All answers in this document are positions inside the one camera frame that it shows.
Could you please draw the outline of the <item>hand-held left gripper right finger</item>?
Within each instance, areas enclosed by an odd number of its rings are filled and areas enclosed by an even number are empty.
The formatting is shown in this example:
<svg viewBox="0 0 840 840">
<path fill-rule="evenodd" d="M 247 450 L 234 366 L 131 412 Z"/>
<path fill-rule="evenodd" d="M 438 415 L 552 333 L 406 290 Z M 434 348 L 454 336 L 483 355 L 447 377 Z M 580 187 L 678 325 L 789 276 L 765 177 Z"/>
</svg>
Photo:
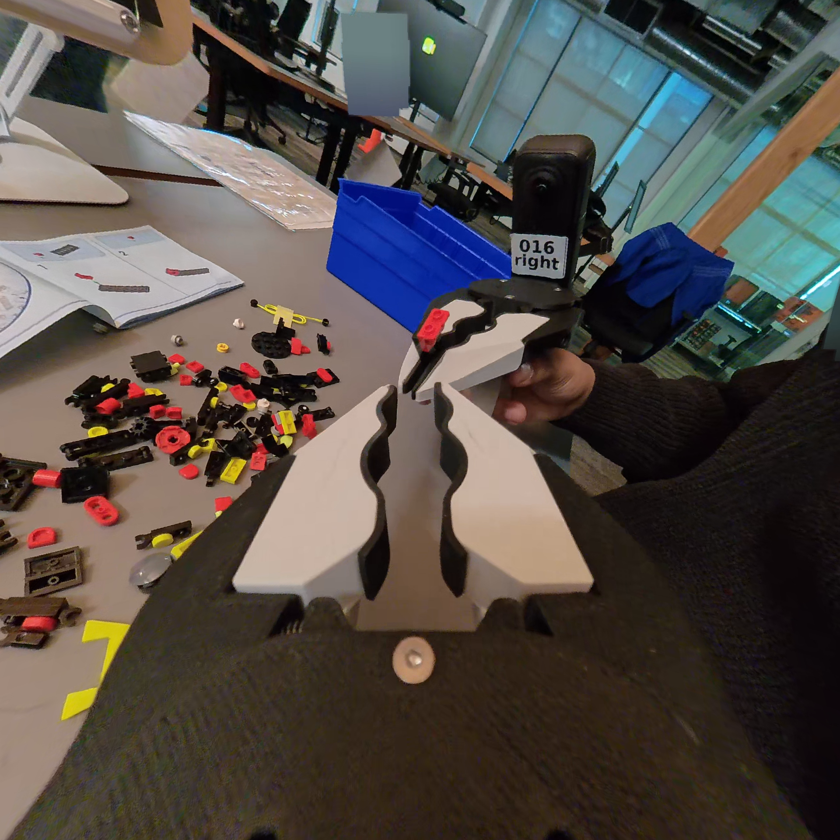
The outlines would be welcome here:
<svg viewBox="0 0 840 840">
<path fill-rule="evenodd" d="M 451 385 L 434 389 L 444 496 L 440 567 L 466 599 L 589 592 L 593 575 L 548 481 L 560 469 Z"/>
</svg>

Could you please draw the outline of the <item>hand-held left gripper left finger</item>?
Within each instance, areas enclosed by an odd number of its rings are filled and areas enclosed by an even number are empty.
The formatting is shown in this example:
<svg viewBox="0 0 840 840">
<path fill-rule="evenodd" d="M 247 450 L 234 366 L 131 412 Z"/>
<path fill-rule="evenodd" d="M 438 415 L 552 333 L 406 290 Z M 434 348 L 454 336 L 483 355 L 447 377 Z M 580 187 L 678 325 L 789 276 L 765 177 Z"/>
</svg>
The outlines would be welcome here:
<svg viewBox="0 0 840 840">
<path fill-rule="evenodd" d="M 390 563 L 378 486 L 397 393 L 384 385 L 294 455 L 233 578 L 236 592 L 373 601 Z"/>
</svg>

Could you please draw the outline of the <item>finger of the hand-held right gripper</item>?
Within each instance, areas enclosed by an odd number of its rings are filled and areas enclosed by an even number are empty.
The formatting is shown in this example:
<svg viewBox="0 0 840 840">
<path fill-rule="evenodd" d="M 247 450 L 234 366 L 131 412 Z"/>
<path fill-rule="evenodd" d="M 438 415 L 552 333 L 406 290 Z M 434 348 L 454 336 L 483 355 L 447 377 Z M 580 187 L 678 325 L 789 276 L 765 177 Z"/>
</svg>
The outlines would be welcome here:
<svg viewBox="0 0 840 840">
<path fill-rule="evenodd" d="M 500 316 L 494 305 L 428 306 L 402 363 L 402 393 L 432 394 L 436 384 L 470 392 L 498 379 Z"/>
<path fill-rule="evenodd" d="M 550 317 L 526 312 L 505 312 L 495 325 L 471 333 L 458 349 L 437 367 L 437 383 L 462 392 L 515 371 L 522 362 L 529 336 L 550 321 Z"/>
</svg>

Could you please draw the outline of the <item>small red lego brick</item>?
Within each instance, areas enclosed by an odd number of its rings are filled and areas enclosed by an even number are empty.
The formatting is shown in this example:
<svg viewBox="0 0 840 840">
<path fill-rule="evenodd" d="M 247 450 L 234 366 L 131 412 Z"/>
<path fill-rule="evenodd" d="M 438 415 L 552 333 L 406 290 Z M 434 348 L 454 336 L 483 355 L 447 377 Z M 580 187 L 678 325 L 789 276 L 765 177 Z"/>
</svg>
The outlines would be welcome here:
<svg viewBox="0 0 840 840">
<path fill-rule="evenodd" d="M 449 314 L 446 309 L 432 308 L 429 310 L 415 334 L 417 346 L 422 353 L 430 352 L 434 348 L 445 329 Z"/>
</svg>

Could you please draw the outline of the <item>pile of lego pieces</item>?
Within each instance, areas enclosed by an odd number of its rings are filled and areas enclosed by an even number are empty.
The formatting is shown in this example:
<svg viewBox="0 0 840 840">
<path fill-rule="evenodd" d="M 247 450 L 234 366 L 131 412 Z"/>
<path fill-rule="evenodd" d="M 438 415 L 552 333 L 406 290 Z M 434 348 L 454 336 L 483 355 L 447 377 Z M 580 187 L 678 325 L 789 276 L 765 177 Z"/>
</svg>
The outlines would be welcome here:
<svg viewBox="0 0 840 840">
<path fill-rule="evenodd" d="M 23 714 L 92 693 L 82 628 L 133 620 L 171 552 L 194 540 L 263 453 L 257 409 L 214 390 L 219 366 L 264 374 L 250 332 L 211 318 L 176 348 L 162 332 L 95 335 L 74 313 L 2 358 L 2 735 Z"/>
</svg>

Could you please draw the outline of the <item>person's right forearm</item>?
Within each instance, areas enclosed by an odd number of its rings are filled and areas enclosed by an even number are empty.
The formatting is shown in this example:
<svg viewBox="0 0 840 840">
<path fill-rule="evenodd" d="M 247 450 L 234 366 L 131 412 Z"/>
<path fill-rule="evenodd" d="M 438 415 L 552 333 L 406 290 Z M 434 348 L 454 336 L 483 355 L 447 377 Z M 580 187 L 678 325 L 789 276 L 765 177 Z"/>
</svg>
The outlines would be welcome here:
<svg viewBox="0 0 840 840">
<path fill-rule="evenodd" d="M 595 364 L 585 403 L 557 422 L 629 481 L 681 476 L 755 484 L 838 459 L 839 364 L 814 348 L 729 381 L 664 379 L 641 364 Z"/>
</svg>

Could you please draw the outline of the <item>open lego instruction booklet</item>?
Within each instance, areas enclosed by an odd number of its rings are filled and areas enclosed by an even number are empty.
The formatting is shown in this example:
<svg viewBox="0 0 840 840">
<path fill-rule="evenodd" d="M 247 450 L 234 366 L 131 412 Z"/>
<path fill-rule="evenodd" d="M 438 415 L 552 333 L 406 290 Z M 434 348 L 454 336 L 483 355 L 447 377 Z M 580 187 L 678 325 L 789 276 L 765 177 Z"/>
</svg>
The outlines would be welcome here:
<svg viewBox="0 0 840 840">
<path fill-rule="evenodd" d="M 151 226 L 1 243 L 1 355 L 73 312 L 121 330 L 240 288 Z"/>
</svg>

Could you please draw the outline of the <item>person's right hand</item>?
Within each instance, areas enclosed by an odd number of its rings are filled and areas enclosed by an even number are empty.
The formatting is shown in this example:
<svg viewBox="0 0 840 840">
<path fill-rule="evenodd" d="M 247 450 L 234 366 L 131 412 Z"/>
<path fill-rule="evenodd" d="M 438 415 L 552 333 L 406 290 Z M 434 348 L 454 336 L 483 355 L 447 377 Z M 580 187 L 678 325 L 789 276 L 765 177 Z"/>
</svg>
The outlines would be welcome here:
<svg viewBox="0 0 840 840">
<path fill-rule="evenodd" d="M 595 369 L 574 353 L 551 348 L 507 374 L 492 416 L 519 425 L 556 422 L 578 410 L 595 385 Z"/>
</svg>

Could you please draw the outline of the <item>blue plastic storage bin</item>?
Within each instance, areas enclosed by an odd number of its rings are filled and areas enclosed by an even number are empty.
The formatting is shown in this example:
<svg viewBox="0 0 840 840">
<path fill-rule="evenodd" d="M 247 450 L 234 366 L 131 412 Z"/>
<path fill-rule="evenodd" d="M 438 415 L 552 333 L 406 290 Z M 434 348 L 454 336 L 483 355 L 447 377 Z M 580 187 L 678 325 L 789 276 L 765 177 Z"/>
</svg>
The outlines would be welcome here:
<svg viewBox="0 0 840 840">
<path fill-rule="evenodd" d="M 416 192 L 342 179 L 327 270 L 414 331 L 433 299 L 510 278 L 511 258 Z"/>
</svg>

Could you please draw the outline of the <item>blue jacket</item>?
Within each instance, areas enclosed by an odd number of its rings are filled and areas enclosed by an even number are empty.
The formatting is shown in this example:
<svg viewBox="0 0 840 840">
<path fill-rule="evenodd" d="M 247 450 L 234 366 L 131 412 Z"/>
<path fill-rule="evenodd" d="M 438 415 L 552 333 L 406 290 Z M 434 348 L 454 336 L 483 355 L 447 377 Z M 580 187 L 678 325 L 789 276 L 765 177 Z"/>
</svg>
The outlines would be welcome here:
<svg viewBox="0 0 840 840">
<path fill-rule="evenodd" d="M 725 291 L 734 269 L 727 256 L 726 249 L 710 252 L 665 223 L 628 240 L 593 286 L 624 285 L 628 296 L 647 308 L 674 296 L 672 320 L 687 312 L 694 318 L 691 326 Z"/>
</svg>

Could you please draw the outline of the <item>black office chair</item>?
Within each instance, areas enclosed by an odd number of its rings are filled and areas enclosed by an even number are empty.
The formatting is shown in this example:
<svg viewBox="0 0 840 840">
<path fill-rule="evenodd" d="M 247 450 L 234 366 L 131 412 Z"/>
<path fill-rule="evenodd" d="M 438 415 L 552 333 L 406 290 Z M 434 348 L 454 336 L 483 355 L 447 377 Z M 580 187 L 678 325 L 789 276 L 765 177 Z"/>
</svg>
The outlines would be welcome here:
<svg viewBox="0 0 840 840">
<path fill-rule="evenodd" d="M 593 286 L 582 300 L 582 327 L 590 339 L 581 357 L 603 360 L 615 354 L 623 363 L 646 361 L 694 322 L 686 311 L 672 320 L 674 299 L 647 308 L 631 299 L 624 285 Z"/>
</svg>

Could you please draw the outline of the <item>black monitor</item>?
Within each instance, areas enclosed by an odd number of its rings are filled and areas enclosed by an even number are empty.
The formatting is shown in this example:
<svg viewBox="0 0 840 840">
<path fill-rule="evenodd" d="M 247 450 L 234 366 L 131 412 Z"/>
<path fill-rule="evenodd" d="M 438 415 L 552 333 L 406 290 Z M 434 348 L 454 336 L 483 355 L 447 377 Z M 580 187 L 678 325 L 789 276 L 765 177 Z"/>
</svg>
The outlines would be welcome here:
<svg viewBox="0 0 840 840">
<path fill-rule="evenodd" d="M 407 17 L 410 101 L 452 120 L 487 35 L 457 2 L 380 1 L 376 10 Z"/>
</svg>

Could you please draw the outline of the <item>wooden beam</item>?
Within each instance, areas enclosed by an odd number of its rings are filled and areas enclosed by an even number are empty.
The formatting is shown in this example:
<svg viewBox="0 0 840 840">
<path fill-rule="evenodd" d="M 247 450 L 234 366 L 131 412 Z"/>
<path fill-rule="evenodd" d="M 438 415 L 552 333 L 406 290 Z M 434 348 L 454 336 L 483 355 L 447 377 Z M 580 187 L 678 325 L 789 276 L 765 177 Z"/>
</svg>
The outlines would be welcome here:
<svg viewBox="0 0 840 840">
<path fill-rule="evenodd" d="M 839 123 L 839 69 L 824 81 L 740 176 L 688 232 L 716 252 Z"/>
</svg>

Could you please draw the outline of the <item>clear plastic bag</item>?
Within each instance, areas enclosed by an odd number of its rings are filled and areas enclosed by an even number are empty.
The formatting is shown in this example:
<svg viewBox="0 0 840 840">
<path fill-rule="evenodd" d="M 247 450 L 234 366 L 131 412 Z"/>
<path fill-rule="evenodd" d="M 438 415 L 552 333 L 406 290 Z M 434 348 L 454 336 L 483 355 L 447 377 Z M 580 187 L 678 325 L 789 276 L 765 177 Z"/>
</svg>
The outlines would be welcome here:
<svg viewBox="0 0 840 840">
<path fill-rule="evenodd" d="M 284 158 L 226 134 L 134 112 L 124 116 L 282 227 L 297 232 L 333 226 L 337 199 Z"/>
</svg>

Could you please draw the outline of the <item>white book stand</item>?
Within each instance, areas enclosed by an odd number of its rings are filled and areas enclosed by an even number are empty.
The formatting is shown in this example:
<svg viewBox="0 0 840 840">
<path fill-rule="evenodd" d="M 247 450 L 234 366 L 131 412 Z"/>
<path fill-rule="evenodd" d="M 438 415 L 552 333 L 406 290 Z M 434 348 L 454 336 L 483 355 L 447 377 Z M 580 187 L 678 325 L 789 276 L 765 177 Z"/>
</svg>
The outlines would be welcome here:
<svg viewBox="0 0 840 840">
<path fill-rule="evenodd" d="M 121 206 L 129 195 L 105 174 L 16 116 L 65 37 L 156 66 L 180 62 L 193 45 L 187 1 L 2 1 L 26 22 L 1 79 L 1 200 Z"/>
</svg>

